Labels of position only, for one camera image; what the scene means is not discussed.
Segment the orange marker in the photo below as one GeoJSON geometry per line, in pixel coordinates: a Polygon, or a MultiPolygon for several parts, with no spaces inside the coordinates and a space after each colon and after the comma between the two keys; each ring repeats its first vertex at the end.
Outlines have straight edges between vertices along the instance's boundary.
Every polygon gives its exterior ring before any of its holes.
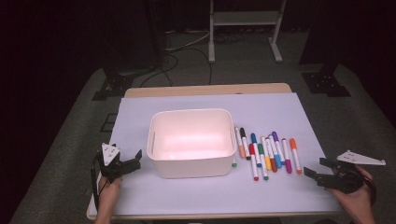
{"type": "Polygon", "coordinates": [[[290,139],[290,146],[291,146],[291,151],[292,151],[292,155],[294,158],[294,164],[295,164],[295,169],[296,169],[296,173],[298,175],[301,175],[303,173],[303,169],[300,163],[300,158],[299,158],[299,154],[298,154],[298,149],[297,149],[297,144],[294,138],[290,139]]]}

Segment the black square floor frame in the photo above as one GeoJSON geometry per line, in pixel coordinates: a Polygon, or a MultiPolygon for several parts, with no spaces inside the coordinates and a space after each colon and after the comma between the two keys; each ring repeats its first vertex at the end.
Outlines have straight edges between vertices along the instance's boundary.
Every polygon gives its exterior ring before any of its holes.
{"type": "Polygon", "coordinates": [[[117,119],[117,115],[118,115],[117,113],[109,113],[106,116],[106,119],[100,129],[101,133],[111,133],[113,131],[117,119]]]}

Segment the black marker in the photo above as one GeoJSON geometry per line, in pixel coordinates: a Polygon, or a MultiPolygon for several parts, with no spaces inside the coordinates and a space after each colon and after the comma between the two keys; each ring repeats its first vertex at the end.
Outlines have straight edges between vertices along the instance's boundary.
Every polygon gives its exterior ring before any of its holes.
{"type": "Polygon", "coordinates": [[[242,144],[243,144],[243,147],[244,147],[244,150],[245,150],[246,159],[248,161],[250,161],[251,157],[250,157],[250,153],[249,153],[249,149],[248,149],[248,141],[247,141],[245,129],[243,127],[241,127],[239,132],[240,132],[242,144]]]}

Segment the white plastic storage bin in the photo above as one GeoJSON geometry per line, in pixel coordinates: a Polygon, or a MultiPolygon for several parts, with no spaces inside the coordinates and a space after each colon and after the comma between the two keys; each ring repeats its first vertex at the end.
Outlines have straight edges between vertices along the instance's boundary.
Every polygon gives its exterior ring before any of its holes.
{"type": "Polygon", "coordinates": [[[147,154],[163,178],[227,175],[236,150],[225,109],[163,111],[151,119],[147,154]]]}

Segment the person's left hand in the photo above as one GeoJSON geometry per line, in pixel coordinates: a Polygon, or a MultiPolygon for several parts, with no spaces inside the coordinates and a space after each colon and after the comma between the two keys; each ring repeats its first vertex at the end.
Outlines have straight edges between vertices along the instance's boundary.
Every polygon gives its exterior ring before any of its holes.
{"type": "Polygon", "coordinates": [[[118,177],[113,182],[110,182],[107,177],[102,176],[99,181],[100,201],[116,201],[120,195],[120,185],[122,180],[122,177],[118,177]]]}

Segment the red marker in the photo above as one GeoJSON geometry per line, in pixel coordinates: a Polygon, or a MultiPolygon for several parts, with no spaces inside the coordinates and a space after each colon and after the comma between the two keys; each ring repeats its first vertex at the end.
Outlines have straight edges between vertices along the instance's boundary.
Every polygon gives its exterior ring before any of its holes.
{"type": "Polygon", "coordinates": [[[259,181],[258,169],[257,169],[257,164],[256,164],[256,156],[255,156],[253,144],[248,145],[248,150],[249,150],[249,154],[250,154],[253,179],[254,179],[254,181],[259,181]]]}

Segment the purple marker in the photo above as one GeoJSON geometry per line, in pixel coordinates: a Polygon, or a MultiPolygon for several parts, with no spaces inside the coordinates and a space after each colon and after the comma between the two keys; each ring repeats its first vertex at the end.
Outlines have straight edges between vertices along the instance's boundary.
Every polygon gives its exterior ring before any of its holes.
{"type": "Polygon", "coordinates": [[[285,158],[284,158],[284,155],[283,155],[283,152],[282,152],[282,148],[281,148],[281,145],[280,145],[280,141],[279,141],[278,135],[277,135],[276,132],[272,132],[272,136],[274,138],[277,154],[279,155],[280,161],[281,161],[282,165],[286,165],[286,161],[285,161],[285,158]]]}

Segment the black stand base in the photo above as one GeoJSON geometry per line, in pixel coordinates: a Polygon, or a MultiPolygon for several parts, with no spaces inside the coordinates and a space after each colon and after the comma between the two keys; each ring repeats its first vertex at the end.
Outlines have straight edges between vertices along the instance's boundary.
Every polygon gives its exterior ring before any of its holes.
{"type": "Polygon", "coordinates": [[[147,75],[156,69],[155,66],[133,67],[127,64],[106,64],[103,67],[105,81],[99,91],[93,97],[93,101],[104,101],[108,97],[123,96],[132,87],[134,80],[138,77],[147,75]]]}
{"type": "Polygon", "coordinates": [[[304,72],[302,76],[311,93],[324,93],[328,97],[350,97],[345,86],[334,76],[337,63],[325,63],[317,72],[304,72]]]}

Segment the peach marker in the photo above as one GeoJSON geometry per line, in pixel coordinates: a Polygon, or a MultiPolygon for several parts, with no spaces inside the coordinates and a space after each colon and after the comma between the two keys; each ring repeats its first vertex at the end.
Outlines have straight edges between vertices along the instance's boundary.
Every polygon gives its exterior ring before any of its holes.
{"type": "Polygon", "coordinates": [[[234,127],[236,142],[238,145],[239,155],[242,159],[246,157],[245,148],[242,143],[242,137],[240,135],[240,129],[238,127],[234,127]]]}

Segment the wooden table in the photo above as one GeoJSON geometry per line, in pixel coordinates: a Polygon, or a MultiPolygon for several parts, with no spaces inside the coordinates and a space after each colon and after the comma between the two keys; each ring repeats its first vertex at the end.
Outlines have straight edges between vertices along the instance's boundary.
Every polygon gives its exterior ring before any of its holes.
{"type": "MultiPolygon", "coordinates": [[[[223,108],[237,127],[265,134],[275,131],[297,141],[302,164],[318,168],[324,153],[298,95],[286,83],[129,89],[121,99],[110,138],[123,159],[144,149],[152,117],[163,111],[223,108]]],[[[280,170],[268,181],[254,181],[238,150],[237,167],[227,175],[163,178],[149,157],[126,175],[114,219],[209,219],[297,217],[340,212],[338,202],[304,175],[280,170]]]]}

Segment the magenta marker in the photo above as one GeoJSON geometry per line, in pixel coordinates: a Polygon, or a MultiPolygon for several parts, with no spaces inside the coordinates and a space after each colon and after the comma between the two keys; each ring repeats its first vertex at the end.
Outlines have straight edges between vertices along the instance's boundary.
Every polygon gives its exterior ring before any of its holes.
{"type": "Polygon", "coordinates": [[[292,166],[290,161],[290,154],[289,154],[289,147],[286,138],[282,139],[282,146],[284,149],[284,158],[285,158],[285,165],[288,174],[292,173],[292,166]]]}

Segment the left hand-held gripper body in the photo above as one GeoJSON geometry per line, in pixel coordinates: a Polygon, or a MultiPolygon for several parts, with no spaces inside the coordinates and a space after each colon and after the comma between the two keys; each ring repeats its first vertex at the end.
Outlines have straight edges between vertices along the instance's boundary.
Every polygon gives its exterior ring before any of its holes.
{"type": "Polygon", "coordinates": [[[110,183],[122,176],[123,163],[120,160],[120,150],[117,147],[103,143],[98,161],[102,176],[106,177],[110,183]]]}

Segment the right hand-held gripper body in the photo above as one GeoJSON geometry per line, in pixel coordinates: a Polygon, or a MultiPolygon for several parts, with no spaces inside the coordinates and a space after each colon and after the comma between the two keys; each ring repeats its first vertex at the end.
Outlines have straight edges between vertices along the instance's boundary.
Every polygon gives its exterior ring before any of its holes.
{"type": "Polygon", "coordinates": [[[331,175],[331,180],[325,184],[325,187],[340,190],[345,194],[355,192],[364,185],[364,177],[356,169],[358,165],[386,165],[384,160],[364,156],[351,150],[339,155],[335,161],[338,163],[338,167],[330,168],[333,175],[331,175]]]}

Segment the brown marker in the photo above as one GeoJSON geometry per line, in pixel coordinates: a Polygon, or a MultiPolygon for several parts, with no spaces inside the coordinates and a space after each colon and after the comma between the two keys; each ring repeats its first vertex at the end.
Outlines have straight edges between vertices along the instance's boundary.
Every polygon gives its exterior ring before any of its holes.
{"type": "Polygon", "coordinates": [[[265,137],[265,144],[267,146],[267,150],[268,150],[268,155],[269,155],[269,159],[270,159],[270,163],[271,163],[271,170],[276,173],[277,172],[277,165],[276,165],[276,160],[274,157],[274,153],[273,153],[273,149],[270,143],[270,139],[269,137],[265,137]]]}

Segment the light blue marker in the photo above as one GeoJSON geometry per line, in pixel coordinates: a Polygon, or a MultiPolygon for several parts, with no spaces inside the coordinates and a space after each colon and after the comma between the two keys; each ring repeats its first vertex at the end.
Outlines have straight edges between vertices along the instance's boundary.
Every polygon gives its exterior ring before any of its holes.
{"type": "Polygon", "coordinates": [[[273,151],[273,155],[274,155],[274,158],[275,158],[275,161],[276,161],[276,167],[278,169],[280,169],[280,168],[282,168],[282,162],[281,162],[281,159],[279,157],[279,154],[278,154],[278,151],[277,151],[277,148],[276,148],[275,139],[274,139],[274,137],[271,134],[269,135],[269,139],[270,139],[270,145],[271,145],[271,148],[272,148],[272,151],[273,151]]]}

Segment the dark green marker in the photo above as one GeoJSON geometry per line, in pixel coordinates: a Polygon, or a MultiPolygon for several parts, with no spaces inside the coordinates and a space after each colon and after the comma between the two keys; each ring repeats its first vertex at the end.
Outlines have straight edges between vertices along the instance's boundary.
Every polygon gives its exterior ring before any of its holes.
{"type": "Polygon", "coordinates": [[[264,157],[264,150],[262,144],[258,144],[258,150],[260,155],[260,160],[262,163],[262,175],[265,181],[269,180],[268,171],[266,169],[265,157],[264,157]]]}

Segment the person's right hand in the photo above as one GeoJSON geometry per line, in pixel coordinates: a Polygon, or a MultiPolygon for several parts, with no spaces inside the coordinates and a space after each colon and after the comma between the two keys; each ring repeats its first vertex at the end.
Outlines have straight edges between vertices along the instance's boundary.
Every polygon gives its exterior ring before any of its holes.
{"type": "Polygon", "coordinates": [[[351,219],[358,217],[374,217],[373,198],[376,194],[373,176],[363,168],[357,166],[356,169],[364,177],[364,185],[357,191],[345,194],[340,190],[328,189],[328,191],[340,203],[341,207],[350,215],[351,219]]]}

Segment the white metal stand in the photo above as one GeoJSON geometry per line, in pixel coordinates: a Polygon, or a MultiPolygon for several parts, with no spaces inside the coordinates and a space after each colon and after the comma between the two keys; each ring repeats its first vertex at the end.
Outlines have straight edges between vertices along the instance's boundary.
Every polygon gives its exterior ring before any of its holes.
{"type": "Polygon", "coordinates": [[[214,63],[215,44],[214,33],[216,26],[257,26],[273,25],[273,34],[268,38],[269,45],[277,63],[282,63],[283,58],[277,46],[277,38],[283,20],[285,7],[288,0],[281,0],[278,10],[272,11],[236,11],[236,12],[216,12],[214,10],[214,0],[210,0],[209,9],[209,41],[208,41],[208,61],[214,63]]]}

